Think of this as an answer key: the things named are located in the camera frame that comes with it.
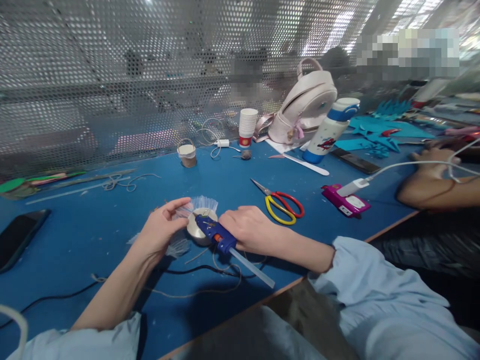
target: table surface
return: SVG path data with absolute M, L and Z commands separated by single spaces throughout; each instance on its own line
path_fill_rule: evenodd
M 407 154 L 417 146 L 403 145 L 402 153 L 390 153 L 386 159 L 367 155 L 367 150 L 353 151 L 379 166 L 407 160 Z M 129 249 L 127 241 L 138 233 L 150 211 L 166 200 L 204 195 L 219 203 L 218 214 L 241 205 L 256 205 L 268 215 L 264 196 L 250 181 L 254 178 L 272 191 L 282 191 L 296 197 L 305 208 L 305 216 L 292 226 L 296 232 L 331 244 L 336 236 L 366 240 L 382 229 L 412 213 L 395 199 L 401 181 L 414 171 L 413 165 L 400 166 L 381 174 L 371 186 L 358 195 L 371 204 L 362 219 L 343 216 L 323 196 L 321 186 L 348 182 L 365 177 L 364 174 L 327 156 L 321 167 L 330 172 L 322 176 L 288 159 L 269 159 L 276 152 L 266 143 L 252 144 L 252 159 L 244 161 L 232 156 L 238 153 L 223 149 L 215 160 L 210 148 L 197 150 L 198 164 L 193 168 L 181 166 L 176 154 L 110 166 L 93 172 L 107 174 L 136 168 L 130 176 L 153 173 L 136 181 L 137 189 L 127 192 L 117 186 L 112 191 L 101 187 L 81 195 L 76 193 L 56 199 L 26 205 L 26 201 L 0 200 L 0 229 L 15 216 L 41 209 L 51 209 L 51 215 L 36 234 L 18 263 L 0 274 L 0 304 L 23 309 L 32 301 L 50 295 L 70 294 L 92 282 L 91 273 L 107 277 Z M 290 152 L 300 156 L 300 150 Z M 99 184 L 102 180 L 63 189 L 39 193 L 28 201 L 61 194 Z M 161 267 L 186 270 L 199 265 L 213 265 L 212 253 L 207 251 L 198 259 L 185 262 L 204 248 L 194 243 L 191 250 L 173 261 L 162 260 Z M 260 302 L 306 274 L 306 270 L 272 259 L 264 272 L 275 282 L 268 288 L 258 278 L 242 281 L 235 291 L 218 294 L 203 293 L 192 298 L 169 298 L 144 291 L 139 302 L 147 323 L 147 338 L 143 359 L 155 359 L 187 343 L 243 310 Z M 153 277 L 155 289 L 171 295 L 186 295 L 200 290 L 233 288 L 238 279 L 209 270 L 185 275 L 161 274 Z M 68 329 L 85 309 L 100 285 L 73 298 L 48 300 L 29 311 L 29 339 L 48 329 Z M 6 317 L 0 315 L 0 324 Z M 17 346 L 19 330 L 15 324 L 0 330 L 0 359 Z

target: blue hot glue gun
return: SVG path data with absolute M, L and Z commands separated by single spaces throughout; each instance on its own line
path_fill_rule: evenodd
M 237 239 L 226 228 L 220 225 L 219 222 L 206 215 L 195 216 L 195 222 L 205 236 L 210 239 L 212 244 L 218 244 L 218 250 L 220 250 L 222 254 L 232 254 L 247 269 L 257 275 L 265 284 L 272 289 L 274 288 L 275 281 L 265 275 L 265 273 L 263 273 L 258 267 L 253 265 L 250 261 L 240 255 L 237 250 L 235 250 Z

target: black cable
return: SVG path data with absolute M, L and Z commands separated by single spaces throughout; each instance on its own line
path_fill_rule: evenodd
M 72 298 L 72 297 L 77 296 L 77 295 L 79 295 L 83 292 L 86 292 L 88 289 L 93 288 L 97 284 L 100 284 L 100 283 L 95 281 L 95 282 L 91 283 L 90 285 L 88 285 L 87 287 L 84 287 L 83 289 L 78 290 L 77 292 L 74 292 L 74 293 L 71 293 L 71 294 L 68 294 L 68 295 L 55 295 L 55 296 L 41 297 L 41 298 L 35 300 L 34 302 L 32 302 L 30 305 L 28 305 L 22 311 L 20 311 L 20 314 L 23 314 L 28 309 L 30 309 L 32 306 L 37 305 L 38 303 L 41 303 L 42 301 L 45 301 L 45 300 L 62 300 L 62 299 Z M 3 329 L 4 327 L 6 327 L 7 325 L 13 323 L 13 322 L 14 322 L 14 320 L 11 319 L 11 320 L 7 321 L 6 323 L 4 323 L 3 325 L 0 325 L 0 330 Z
M 260 270 L 263 270 L 263 268 L 265 267 L 265 265 L 267 265 L 267 263 L 270 261 L 271 257 L 268 257 L 264 263 L 262 263 L 262 265 L 260 266 Z M 161 273 L 167 273 L 167 274 L 172 274 L 172 275 L 185 275 L 185 274 L 189 274 L 189 273 L 193 273 L 193 272 L 196 272 L 198 270 L 202 270 L 202 269 L 207 269 L 207 270 L 210 270 L 210 271 L 213 271 L 214 273 L 217 273 L 217 274 L 223 274 L 223 275 L 228 275 L 228 276 L 231 276 L 231 277 L 235 277 L 235 278 L 239 278 L 240 277 L 240 274 L 238 273 L 234 273 L 234 272 L 229 272 L 229 271 L 225 271 L 225 270 L 220 270 L 220 269 L 217 269 L 216 267 L 213 267 L 213 266 L 210 266 L 210 265 L 200 265 L 200 266 L 197 266 L 197 267 L 194 267 L 192 269 L 189 269 L 189 270 L 184 270 L 184 271 L 178 271 L 178 270 L 168 270 L 168 269 L 162 269 L 162 268 L 156 268 L 154 271 L 156 272 L 161 272 Z M 256 277 L 257 275 L 248 275 L 248 276 L 242 276 L 242 279 L 252 279 L 254 277 Z M 62 300 L 62 299 L 68 299 L 68 298 L 73 298 L 77 295 L 80 295 L 81 293 L 84 293 L 86 292 L 88 289 L 90 288 L 93 288 L 95 285 L 97 284 L 100 284 L 100 282 L 98 281 L 95 281 L 93 283 L 91 283 L 90 285 L 84 287 L 83 289 L 77 291 L 77 292 L 74 292 L 74 293 L 71 293 L 71 294 L 68 294 L 68 295 L 54 295 L 54 296 L 44 296 L 44 297 L 41 297 L 37 300 L 35 300 L 34 302 L 32 302 L 30 305 L 28 305 L 27 307 L 25 307 L 23 310 L 20 311 L 20 314 L 23 314 L 24 312 L 26 312 L 28 309 L 30 309 L 31 307 L 37 305 L 38 303 L 41 303 L 45 300 Z M 5 328 L 6 326 L 10 325 L 11 323 L 13 323 L 14 320 L 11 319 L 9 321 L 7 321 L 6 323 L 0 325 L 0 330 Z
M 263 268 L 265 267 L 265 265 L 267 265 L 267 263 L 270 261 L 270 257 L 268 257 L 265 262 L 263 262 L 260 266 L 260 270 L 263 270 Z M 200 265 L 200 266 L 197 266 L 197 267 L 194 267 L 194 268 L 191 268 L 189 270 L 183 270 L 183 271 L 180 271 L 180 270 L 168 270 L 168 269 L 162 269 L 162 268 L 157 268 L 155 269 L 154 271 L 156 272 L 161 272 L 161 273 L 167 273 L 167 274 L 172 274 L 172 275 L 185 275 L 185 274 L 190 274 L 190 273 L 193 273 L 193 272 L 196 272 L 198 270 L 202 270 L 202 269 L 206 269 L 206 270 L 210 270 L 214 273 L 217 273 L 217 274 L 223 274 L 223 275 L 228 275 L 228 276 L 231 276 L 231 277 L 234 277 L 234 278 L 239 278 L 240 277 L 240 274 L 238 273 L 234 273 L 234 272 L 229 272 L 229 271 L 226 271 L 226 270 L 220 270 L 220 269 L 217 269 L 216 267 L 213 267 L 213 266 L 210 266 L 210 265 Z M 257 275 L 247 275 L 247 276 L 244 276 L 242 275 L 242 279 L 253 279 L 255 278 Z

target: red and yellow scissors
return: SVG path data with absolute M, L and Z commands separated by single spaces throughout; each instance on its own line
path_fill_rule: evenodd
M 290 196 L 284 192 L 276 191 L 276 192 L 271 192 L 269 189 L 267 189 L 265 186 L 260 185 L 258 182 L 253 180 L 252 178 L 250 179 L 253 181 L 253 183 L 258 186 L 258 188 L 265 194 L 265 204 L 266 208 L 268 209 L 268 213 L 271 215 L 272 218 L 274 218 L 276 221 L 278 221 L 280 224 L 283 225 L 293 225 L 297 222 L 297 218 L 302 218 L 305 215 L 305 210 L 300 201 L 298 201 L 296 198 L 293 196 Z M 279 205 L 273 198 L 276 198 L 280 200 L 283 206 Z M 283 198 L 289 199 L 295 203 L 295 205 L 298 207 L 300 210 L 300 213 L 296 213 L 295 211 L 292 210 L 290 205 L 287 203 L 287 201 Z M 290 221 L 283 220 L 279 218 L 272 210 L 272 207 L 270 204 L 273 204 L 277 209 L 279 209 L 282 213 L 288 215 L 290 217 Z

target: perforated metal wall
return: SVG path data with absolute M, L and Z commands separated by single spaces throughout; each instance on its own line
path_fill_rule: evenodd
M 2 0 L 0 181 L 175 151 L 210 117 L 235 138 L 240 109 L 277 111 L 305 56 L 375 102 L 399 84 L 356 78 L 357 36 L 421 28 L 439 4 Z

